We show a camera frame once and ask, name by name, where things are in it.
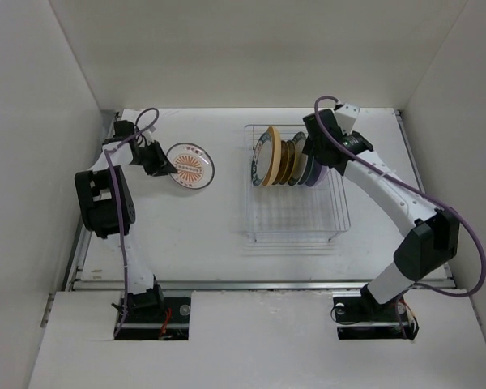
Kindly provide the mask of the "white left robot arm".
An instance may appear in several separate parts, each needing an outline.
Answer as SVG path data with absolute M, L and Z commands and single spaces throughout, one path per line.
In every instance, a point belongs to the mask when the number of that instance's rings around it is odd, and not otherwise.
M 136 122 L 115 123 L 93 166 L 75 174 L 75 188 L 86 230 L 121 256 L 124 297 L 114 307 L 122 318 L 153 322 L 168 316 L 170 307 L 156 275 L 134 247 L 136 210 L 123 169 L 138 166 L 150 177 L 169 176 L 177 169 L 148 131 Z

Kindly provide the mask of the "yellow brown plate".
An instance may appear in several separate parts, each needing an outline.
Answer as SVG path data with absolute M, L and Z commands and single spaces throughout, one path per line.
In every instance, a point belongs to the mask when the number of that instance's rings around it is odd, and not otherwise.
M 288 174 L 287 184 L 289 186 L 293 186 L 292 180 L 293 180 L 293 175 L 295 173 L 296 164 L 298 160 L 297 151 L 296 151 L 296 142 L 293 140 L 288 140 L 288 147 L 290 151 L 290 159 L 289 159 L 289 166 L 288 166 L 289 174 Z
M 281 142 L 281 166 L 279 169 L 278 173 L 278 179 L 279 179 L 279 184 L 283 185 L 286 182 L 286 173 L 288 171 L 288 166 L 289 166 L 289 161 L 290 161 L 290 156 L 292 154 L 291 152 L 291 141 L 282 141 Z

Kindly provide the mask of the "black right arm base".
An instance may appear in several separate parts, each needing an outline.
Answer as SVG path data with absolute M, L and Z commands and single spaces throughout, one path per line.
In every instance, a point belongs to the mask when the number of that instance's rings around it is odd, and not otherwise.
M 410 340 L 420 325 L 403 297 L 383 306 L 370 305 L 361 296 L 334 296 L 330 311 L 339 340 Z

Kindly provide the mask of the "green rim white plate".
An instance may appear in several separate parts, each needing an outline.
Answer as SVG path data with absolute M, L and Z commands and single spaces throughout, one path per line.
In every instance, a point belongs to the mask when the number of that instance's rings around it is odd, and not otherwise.
M 288 184 L 290 186 L 294 186 L 300 181 L 304 174 L 305 166 L 307 163 L 307 155 L 303 153 L 306 142 L 305 133 L 302 131 L 297 132 L 293 137 L 292 141 L 295 145 L 295 162 L 292 170 L 292 176 L 288 181 Z

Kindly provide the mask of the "lavender purple plate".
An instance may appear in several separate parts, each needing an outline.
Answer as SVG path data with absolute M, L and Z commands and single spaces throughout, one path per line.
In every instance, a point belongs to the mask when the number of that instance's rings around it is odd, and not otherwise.
M 316 160 L 313 160 L 313 165 L 310 171 L 310 175 L 305 184 L 308 187 L 313 187 L 318 185 L 320 181 L 327 174 L 327 170 L 328 168 L 325 165 L 321 165 Z

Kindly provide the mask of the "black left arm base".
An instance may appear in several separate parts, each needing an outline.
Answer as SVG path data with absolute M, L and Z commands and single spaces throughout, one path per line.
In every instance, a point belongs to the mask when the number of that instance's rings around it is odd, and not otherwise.
M 115 340 L 188 340 L 190 333 L 191 296 L 164 299 L 163 308 L 129 308 L 122 319 L 122 303 L 113 329 Z

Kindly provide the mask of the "tan beige plate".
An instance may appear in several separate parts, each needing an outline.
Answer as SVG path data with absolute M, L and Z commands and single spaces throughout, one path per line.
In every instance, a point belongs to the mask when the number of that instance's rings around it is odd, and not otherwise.
M 282 139 L 279 131 L 274 126 L 269 126 L 266 133 L 271 137 L 271 162 L 263 181 L 264 186 L 271 186 L 279 173 L 282 158 Z

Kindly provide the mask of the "orange sunburst white plate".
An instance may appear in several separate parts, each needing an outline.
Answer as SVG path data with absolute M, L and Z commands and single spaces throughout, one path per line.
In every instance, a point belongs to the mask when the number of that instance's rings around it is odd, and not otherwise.
M 173 193 L 178 196 L 199 194 L 212 184 L 215 165 L 209 153 L 195 143 L 175 143 L 166 156 L 176 169 L 170 174 Z

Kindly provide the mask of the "small dark teal plate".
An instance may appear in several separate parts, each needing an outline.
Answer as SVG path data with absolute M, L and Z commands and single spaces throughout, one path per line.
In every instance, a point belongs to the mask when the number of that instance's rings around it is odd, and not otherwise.
M 308 185 L 309 179 L 310 179 L 311 174 L 312 174 L 313 166 L 315 164 L 314 158 L 312 156 L 310 156 L 308 162 L 309 162 L 309 166 L 307 168 L 307 176 L 306 176 L 305 183 L 304 183 L 305 186 Z

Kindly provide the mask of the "blue patterned white plate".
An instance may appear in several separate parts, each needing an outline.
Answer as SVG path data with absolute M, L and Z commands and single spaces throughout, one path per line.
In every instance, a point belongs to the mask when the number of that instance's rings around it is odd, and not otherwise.
M 266 131 L 262 133 L 254 147 L 251 162 L 251 183 L 253 186 L 263 184 L 271 165 L 272 135 Z

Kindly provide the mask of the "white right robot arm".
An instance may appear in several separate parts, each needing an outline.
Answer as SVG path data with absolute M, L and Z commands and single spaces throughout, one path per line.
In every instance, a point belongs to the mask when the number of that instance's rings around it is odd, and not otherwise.
M 308 132 L 304 154 L 359 186 L 403 238 L 391 264 L 361 289 L 359 297 L 346 298 L 343 303 L 351 321 L 376 321 L 405 290 L 457 254 L 458 218 L 405 188 L 397 175 L 387 173 L 386 164 L 363 135 L 343 133 L 335 111 L 311 113 L 303 123 Z

